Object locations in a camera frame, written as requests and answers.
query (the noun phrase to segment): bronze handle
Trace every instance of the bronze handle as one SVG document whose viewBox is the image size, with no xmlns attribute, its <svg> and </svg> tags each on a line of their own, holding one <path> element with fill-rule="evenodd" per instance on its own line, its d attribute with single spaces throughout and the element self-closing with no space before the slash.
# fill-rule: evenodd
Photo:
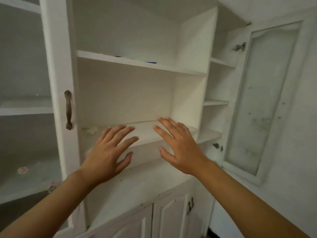
<svg viewBox="0 0 317 238">
<path fill-rule="evenodd" d="M 72 98 L 72 93 L 69 90 L 65 91 L 65 98 L 66 98 L 66 116 L 67 116 L 67 124 L 66 128 L 71 130 L 73 128 L 72 125 L 72 104 L 70 103 L 70 99 Z"/>
</svg>

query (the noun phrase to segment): lower cabinet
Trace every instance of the lower cabinet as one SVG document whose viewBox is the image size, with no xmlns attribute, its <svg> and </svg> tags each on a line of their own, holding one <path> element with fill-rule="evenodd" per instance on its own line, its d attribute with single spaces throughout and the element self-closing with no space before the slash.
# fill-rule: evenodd
<svg viewBox="0 0 317 238">
<path fill-rule="evenodd" d="M 91 238 L 151 238 L 152 205 L 105 227 Z"/>
<path fill-rule="evenodd" d="M 194 206 L 192 189 L 176 188 L 154 203 L 152 238 L 185 238 L 189 213 Z"/>
<path fill-rule="evenodd" d="M 162 196 L 143 210 L 105 225 L 90 238 L 187 238 L 189 215 L 194 208 L 192 182 Z"/>
</svg>

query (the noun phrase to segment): wall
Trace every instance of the wall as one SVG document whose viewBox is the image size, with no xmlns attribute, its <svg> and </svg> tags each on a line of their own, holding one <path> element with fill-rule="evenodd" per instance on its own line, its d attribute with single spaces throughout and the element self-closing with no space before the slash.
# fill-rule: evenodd
<svg viewBox="0 0 317 238">
<path fill-rule="evenodd" d="M 253 23 L 317 5 L 317 0 L 218 0 Z"/>
<path fill-rule="evenodd" d="M 311 237 L 317 237 L 316 60 L 317 27 L 294 103 L 265 183 L 257 187 L 230 173 Z M 217 202 L 210 228 L 221 238 L 243 237 Z"/>
</svg>

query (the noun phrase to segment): finger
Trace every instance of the finger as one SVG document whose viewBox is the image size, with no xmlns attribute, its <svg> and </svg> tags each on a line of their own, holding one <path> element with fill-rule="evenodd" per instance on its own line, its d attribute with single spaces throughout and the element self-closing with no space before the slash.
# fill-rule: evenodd
<svg viewBox="0 0 317 238">
<path fill-rule="evenodd" d="M 109 133 L 110 130 L 111 130 L 111 127 L 108 127 L 105 131 L 103 131 L 101 136 L 98 138 L 96 144 L 100 144 L 104 140 L 105 136 Z"/>
<path fill-rule="evenodd" d="M 124 128 L 113 137 L 111 143 L 114 146 L 117 146 L 123 140 L 123 138 L 127 136 L 129 133 L 131 133 L 133 130 L 135 130 L 134 126 Z"/>
<path fill-rule="evenodd" d="M 132 144 L 137 142 L 139 140 L 139 137 L 132 137 L 127 140 L 124 140 L 122 144 L 119 144 L 117 148 L 115 149 L 115 157 L 119 157 L 121 154 L 123 154 L 124 151 L 126 151 Z"/>
<path fill-rule="evenodd" d="M 119 163 L 117 163 L 116 167 L 116 174 L 120 174 L 130 163 L 131 163 L 131 158 L 132 158 L 133 152 L 129 152 L 124 160 L 121 160 Z"/>
<path fill-rule="evenodd" d="M 164 125 L 164 127 L 170 132 L 170 134 L 174 137 L 174 138 L 178 138 L 180 137 L 179 132 L 177 131 L 176 127 L 174 125 L 172 125 L 169 121 L 167 121 L 166 119 L 162 118 L 162 117 L 158 117 L 157 118 L 158 121 Z"/>
<path fill-rule="evenodd" d="M 120 130 L 124 129 L 126 125 L 119 125 L 117 127 L 114 127 L 109 131 L 109 133 L 105 136 L 103 139 L 103 142 L 108 143 L 110 140 L 113 139 L 113 137 L 119 132 Z"/>
<path fill-rule="evenodd" d="M 168 132 L 157 125 L 153 125 L 153 129 L 165 140 L 165 142 L 167 142 L 170 146 L 172 145 L 174 138 Z"/>
<path fill-rule="evenodd" d="M 181 127 L 183 127 L 183 129 L 185 130 L 185 132 L 188 134 L 188 135 L 192 135 L 192 133 L 189 131 L 189 128 L 183 124 L 183 123 L 178 123 L 178 125 L 180 125 Z"/>
<path fill-rule="evenodd" d="M 174 120 L 172 120 L 170 117 L 166 117 L 165 118 L 167 121 L 169 121 L 172 125 L 174 125 L 174 127 L 177 129 L 177 131 L 180 133 L 180 134 L 184 134 L 186 133 L 185 130 L 183 129 L 182 126 L 178 125 Z"/>
<path fill-rule="evenodd" d="M 161 157 L 174 166 L 176 161 L 175 156 L 167 152 L 166 149 L 164 149 L 162 146 L 160 146 L 158 150 L 161 153 Z"/>
</svg>

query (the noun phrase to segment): left hand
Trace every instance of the left hand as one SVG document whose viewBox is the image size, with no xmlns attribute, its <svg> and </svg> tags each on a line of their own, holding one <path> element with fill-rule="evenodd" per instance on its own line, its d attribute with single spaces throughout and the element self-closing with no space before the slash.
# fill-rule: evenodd
<svg viewBox="0 0 317 238">
<path fill-rule="evenodd" d="M 89 157 L 78 170 L 90 186 L 95 187 L 111 180 L 130 164 L 133 152 L 128 153 L 119 163 L 117 161 L 139 138 L 132 137 L 118 144 L 134 129 L 133 126 L 120 125 L 115 128 L 109 127 L 102 133 Z"/>
</svg>

